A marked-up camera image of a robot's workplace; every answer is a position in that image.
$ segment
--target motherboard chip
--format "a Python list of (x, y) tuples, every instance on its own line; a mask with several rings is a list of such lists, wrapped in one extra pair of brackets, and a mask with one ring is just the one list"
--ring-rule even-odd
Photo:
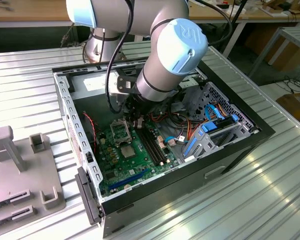
[(106, 173), (105, 176), (107, 179), (112, 179), (112, 178), (116, 177), (116, 175), (113, 171)]
[(131, 158), (136, 155), (134, 148), (131, 145), (122, 146), (121, 147), (121, 153), (124, 156), (124, 158)]

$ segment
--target red wire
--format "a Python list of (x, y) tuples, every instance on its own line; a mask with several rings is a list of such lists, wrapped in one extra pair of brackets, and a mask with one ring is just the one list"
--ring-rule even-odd
[(91, 123), (91, 126), (92, 126), (92, 130), (93, 130), (93, 141), (94, 141), (94, 149), (93, 149), (93, 152), (96, 153), (96, 148), (97, 148), (97, 145), (96, 145), (96, 142), (97, 142), (97, 137), (96, 137), (96, 130), (95, 130), (95, 125), (94, 125), (94, 122), (92, 121), (92, 119), (88, 116), (88, 114), (86, 113), (83, 113), (83, 115), (85, 115), (90, 123)]

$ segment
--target slotted metal table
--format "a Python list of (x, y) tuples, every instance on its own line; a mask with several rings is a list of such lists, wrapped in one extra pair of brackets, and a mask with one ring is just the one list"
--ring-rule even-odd
[[(129, 58), (149, 42), (127, 43)], [(300, 124), (214, 48), (204, 62), (275, 131), (234, 170), (160, 208), (107, 239), (300, 239)], [(62, 122), (51, 68), (82, 64), (81, 48), (0, 53), (0, 126), (15, 139), (50, 137), (66, 208), (0, 236), (3, 239), (101, 239), (90, 226), (75, 155)]]
[(271, 50), (273, 45), (279, 39), (279, 37), (284, 37), (286, 40), (290, 41), (291, 43), (297, 45), (300, 48), (300, 27), (279, 27), (275, 33), (273, 34), (270, 41), (266, 44), (258, 58), (255, 60), (248, 76), (251, 78), (254, 73), (257, 71), (261, 62), (265, 59), (268, 52)]

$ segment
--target black cable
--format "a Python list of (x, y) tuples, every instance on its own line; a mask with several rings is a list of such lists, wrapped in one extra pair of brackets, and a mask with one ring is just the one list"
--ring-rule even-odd
[[(287, 91), (288, 93), (291, 93), (291, 94), (294, 94), (294, 93), (300, 93), (300, 80), (297, 80), (297, 79), (293, 79), (293, 78), (290, 78), (289, 76), (284, 76), (284, 79), (283, 80), (279, 80), (279, 81), (275, 81), (274, 82), (279, 88)], [(285, 87), (283, 86), (280, 86), (278, 83), (283, 83), (288, 89), (286, 89)], [(290, 85), (294, 85), (296, 86), (297, 88), (299, 89), (295, 89), (295, 88), (292, 88)]]
[(232, 13), (234, 12), (234, 8), (235, 8), (235, 0), (233, 0), (233, 4), (232, 4), (232, 9), (231, 9), (231, 13), (230, 13), (230, 16), (229, 16), (229, 19), (231, 20), (231, 17), (232, 17)]
[(132, 27), (132, 23), (134, 21), (134, 7), (131, 3), (130, 0), (124, 0), (127, 7), (129, 8), (129, 17), (128, 17), (128, 23), (127, 23), (127, 26), (126, 26), (126, 30), (119, 42), (119, 44), (116, 46), (116, 49), (114, 50), (114, 53), (109, 61), (109, 65), (107, 67), (107, 70), (106, 70), (106, 76), (105, 76), (105, 97), (106, 97), (106, 102), (110, 108), (110, 111), (114, 114), (118, 114), (121, 112), (121, 109), (122, 109), (122, 105), (119, 105), (119, 109), (118, 110), (115, 110), (111, 104), (111, 101), (110, 101), (110, 94), (109, 94), (109, 76), (110, 76), (110, 72), (111, 72), (111, 68), (112, 68), (112, 65), (114, 64), (114, 61), (115, 61), (115, 58), (120, 50), (120, 48), (122, 47), (122, 45), (124, 44), (128, 34), (130, 33), (130, 30), (131, 30), (131, 27)]
[(102, 60), (102, 55), (104, 54), (105, 37), (106, 37), (106, 31), (105, 31), (105, 30), (103, 30), (103, 35), (102, 35), (102, 47), (101, 47), (101, 52), (100, 52), (100, 59), (99, 59), (99, 63), (101, 63), (101, 60)]
[(195, 1), (198, 2), (198, 3), (200, 3), (200, 4), (206, 5), (207, 7), (209, 7), (211, 9), (217, 11), (218, 13), (220, 13), (225, 18), (225, 20), (227, 21), (227, 24), (229, 26), (229, 31), (228, 31), (228, 34), (226, 36), (223, 36), (221, 39), (219, 39), (217, 41), (210, 42), (208, 45), (209, 46), (216, 45), (216, 44), (222, 43), (225, 40), (227, 40), (228, 38), (230, 38), (231, 35), (232, 35), (233, 26), (232, 26), (232, 23), (231, 23), (229, 17), (223, 11), (221, 11), (219, 8), (217, 8), (216, 6), (214, 6), (214, 5), (210, 4), (210, 3), (207, 3), (207, 2), (202, 1), (202, 0), (195, 0)]
[(90, 39), (92, 39), (93, 36), (94, 36), (94, 29), (92, 28), (92, 29), (90, 30), (90, 36), (89, 36), (89, 38), (81, 43), (81, 45), (84, 44), (83, 49), (82, 49), (82, 60), (83, 60), (83, 62), (84, 62), (85, 64), (87, 63), (87, 62), (86, 62), (86, 59), (85, 59), (85, 50), (86, 50), (86, 46), (87, 46), (88, 41), (89, 41)]

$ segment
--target table surface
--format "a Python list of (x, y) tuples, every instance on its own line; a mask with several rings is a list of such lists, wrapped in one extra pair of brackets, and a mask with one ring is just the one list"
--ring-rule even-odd
[[(70, 21), (66, 0), (8, 0), (14, 11), (0, 9), (0, 22), (9, 21)], [(189, 2), (191, 20), (222, 20), (223, 17), (209, 7)], [(288, 20), (288, 17), (272, 17), (262, 10), (246, 12), (239, 20)]]
[[(128, 59), (147, 57), (149, 42), (126, 43)], [(111, 235), (111, 239), (300, 239), (300, 124), (214, 48), (203, 61), (252, 107), (275, 135), (235, 169)], [(75, 181), (72, 153), (52, 68), (81, 65), (81, 48), (0, 53), (0, 126), (15, 139), (47, 134), (66, 208), (0, 236), (101, 239), (90, 226)]]

